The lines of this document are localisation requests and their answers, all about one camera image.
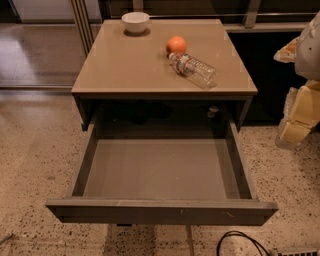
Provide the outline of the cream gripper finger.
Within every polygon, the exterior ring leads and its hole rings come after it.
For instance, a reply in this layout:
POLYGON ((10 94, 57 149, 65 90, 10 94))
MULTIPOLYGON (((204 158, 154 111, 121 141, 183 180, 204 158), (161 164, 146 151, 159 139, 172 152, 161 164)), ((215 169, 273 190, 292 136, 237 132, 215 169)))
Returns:
POLYGON ((291 87, 283 114, 275 143, 279 148, 291 149, 320 122, 320 82, 308 80, 299 89, 291 87))
POLYGON ((291 40, 275 53, 273 59, 281 63, 294 63, 296 58, 297 42, 298 37, 291 40))

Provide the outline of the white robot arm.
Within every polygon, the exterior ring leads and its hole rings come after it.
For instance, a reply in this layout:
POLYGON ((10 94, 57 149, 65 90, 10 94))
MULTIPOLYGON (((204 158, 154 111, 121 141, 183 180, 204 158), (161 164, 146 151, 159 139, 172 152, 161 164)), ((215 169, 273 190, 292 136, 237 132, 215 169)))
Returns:
POLYGON ((276 145, 298 146, 320 122, 320 12, 274 55, 282 63, 293 63, 295 73, 306 79, 299 89, 291 87, 285 99, 276 145))

